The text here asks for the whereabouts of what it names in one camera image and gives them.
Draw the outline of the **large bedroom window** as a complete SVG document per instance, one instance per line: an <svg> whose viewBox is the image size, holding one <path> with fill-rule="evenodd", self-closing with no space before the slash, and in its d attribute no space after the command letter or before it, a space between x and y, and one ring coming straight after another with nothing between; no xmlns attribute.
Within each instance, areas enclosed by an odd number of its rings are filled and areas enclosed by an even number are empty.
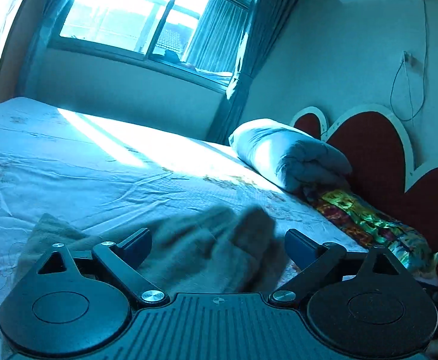
<svg viewBox="0 0 438 360"><path fill-rule="evenodd" d="M49 45L226 89L250 6L251 0L66 0Z"/></svg>

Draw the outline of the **red heart-shaped headboard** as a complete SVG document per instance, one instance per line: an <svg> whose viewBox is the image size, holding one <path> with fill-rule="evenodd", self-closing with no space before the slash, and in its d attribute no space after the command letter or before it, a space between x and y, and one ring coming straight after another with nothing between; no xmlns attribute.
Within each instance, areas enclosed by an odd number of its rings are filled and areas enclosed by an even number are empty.
<svg viewBox="0 0 438 360"><path fill-rule="evenodd" d="M352 191L418 230L438 252L438 158L416 164L412 141L392 111L366 104L330 123L319 108L309 106L290 125L340 150L353 168Z"/></svg>

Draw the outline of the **colourful patterned pillow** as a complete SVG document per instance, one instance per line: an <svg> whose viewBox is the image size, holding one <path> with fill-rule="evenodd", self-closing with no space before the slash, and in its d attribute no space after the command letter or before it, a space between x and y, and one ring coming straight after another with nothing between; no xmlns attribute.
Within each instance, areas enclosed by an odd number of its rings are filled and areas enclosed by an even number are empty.
<svg viewBox="0 0 438 360"><path fill-rule="evenodd" d="M386 247L415 277L438 278L438 252L415 228L379 211L344 189L306 187L307 202L357 244Z"/></svg>

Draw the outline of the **floral white bed sheet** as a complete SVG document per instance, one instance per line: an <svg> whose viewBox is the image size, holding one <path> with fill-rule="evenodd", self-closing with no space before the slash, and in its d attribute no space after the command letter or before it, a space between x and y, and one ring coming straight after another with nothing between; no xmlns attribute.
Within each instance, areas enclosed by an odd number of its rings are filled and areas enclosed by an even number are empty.
<svg viewBox="0 0 438 360"><path fill-rule="evenodd" d="M231 148L18 97L0 104L0 304L35 225L51 215L99 236L215 206L259 206L278 236L358 245ZM0 333L0 359L2 338Z"/></svg>

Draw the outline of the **grey-green pants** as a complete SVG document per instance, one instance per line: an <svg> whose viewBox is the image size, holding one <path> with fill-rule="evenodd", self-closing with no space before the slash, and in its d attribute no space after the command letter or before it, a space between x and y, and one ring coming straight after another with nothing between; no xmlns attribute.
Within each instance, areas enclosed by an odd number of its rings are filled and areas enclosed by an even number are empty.
<svg viewBox="0 0 438 360"><path fill-rule="evenodd" d="M167 294L166 304L132 304L100 277L92 249L141 228L152 250L136 269ZM241 293L263 307L286 268L284 239L262 208L215 206L130 230L88 236L46 214L18 259L0 307L3 359L164 359L188 346L231 341L244 328Z"/></svg>

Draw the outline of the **rolled white quilt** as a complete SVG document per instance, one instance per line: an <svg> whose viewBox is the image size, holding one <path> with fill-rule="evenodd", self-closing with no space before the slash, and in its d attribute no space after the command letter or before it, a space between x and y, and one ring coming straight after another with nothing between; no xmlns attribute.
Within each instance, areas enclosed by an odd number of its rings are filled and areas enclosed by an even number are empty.
<svg viewBox="0 0 438 360"><path fill-rule="evenodd" d="M255 119L229 135L229 146L249 167L290 194L307 184L344 186L352 166L333 146L272 119Z"/></svg>

